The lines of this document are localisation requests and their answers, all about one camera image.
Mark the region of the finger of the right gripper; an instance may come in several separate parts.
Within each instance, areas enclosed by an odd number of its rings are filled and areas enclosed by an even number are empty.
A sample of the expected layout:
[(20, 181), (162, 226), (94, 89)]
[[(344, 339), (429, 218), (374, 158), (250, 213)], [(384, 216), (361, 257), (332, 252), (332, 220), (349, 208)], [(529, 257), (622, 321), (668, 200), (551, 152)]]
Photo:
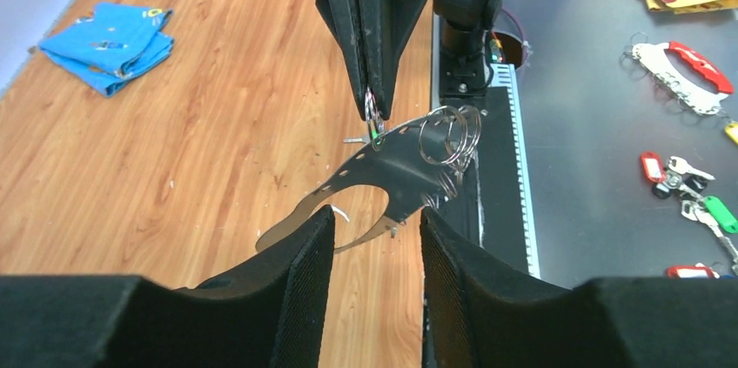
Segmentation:
[(341, 49), (353, 101), (360, 118), (365, 119), (368, 81), (359, 0), (316, 0), (316, 8)]
[(427, 0), (357, 0), (359, 102), (374, 95), (379, 116), (392, 112), (399, 60)]

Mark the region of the metal split keyring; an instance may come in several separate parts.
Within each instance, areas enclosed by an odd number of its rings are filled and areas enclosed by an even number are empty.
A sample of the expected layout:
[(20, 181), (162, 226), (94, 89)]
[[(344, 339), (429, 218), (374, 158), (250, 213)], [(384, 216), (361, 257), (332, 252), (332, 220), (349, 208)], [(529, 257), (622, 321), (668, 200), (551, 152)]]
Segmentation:
[(375, 151), (381, 149), (384, 135), (384, 120), (379, 114), (376, 98), (372, 89), (367, 87), (364, 97), (365, 120), (368, 132), (368, 143)]

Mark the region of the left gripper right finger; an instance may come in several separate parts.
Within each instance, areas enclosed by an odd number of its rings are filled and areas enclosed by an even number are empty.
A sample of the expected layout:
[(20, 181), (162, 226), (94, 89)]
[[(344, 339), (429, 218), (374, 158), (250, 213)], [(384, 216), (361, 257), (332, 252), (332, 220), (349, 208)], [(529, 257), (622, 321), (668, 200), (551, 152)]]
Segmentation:
[(734, 367), (737, 283), (594, 278), (566, 289), (517, 271), (437, 211), (419, 226), (440, 367)]

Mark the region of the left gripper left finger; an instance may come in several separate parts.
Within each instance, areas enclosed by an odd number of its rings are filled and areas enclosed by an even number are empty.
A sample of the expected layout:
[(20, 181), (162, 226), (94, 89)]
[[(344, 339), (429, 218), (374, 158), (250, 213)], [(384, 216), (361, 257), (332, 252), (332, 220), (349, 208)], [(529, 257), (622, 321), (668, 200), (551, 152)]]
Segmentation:
[(4, 367), (315, 367), (335, 216), (194, 288), (138, 275), (1, 279)]

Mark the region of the key with green tag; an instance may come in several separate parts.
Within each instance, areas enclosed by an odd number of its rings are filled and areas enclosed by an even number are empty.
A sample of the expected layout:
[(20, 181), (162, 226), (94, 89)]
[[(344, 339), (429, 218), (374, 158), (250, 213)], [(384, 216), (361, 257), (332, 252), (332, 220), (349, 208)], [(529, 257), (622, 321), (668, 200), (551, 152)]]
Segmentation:
[(344, 144), (372, 144), (379, 146), (382, 143), (381, 134), (375, 131), (362, 135), (360, 137), (346, 137), (343, 139)]

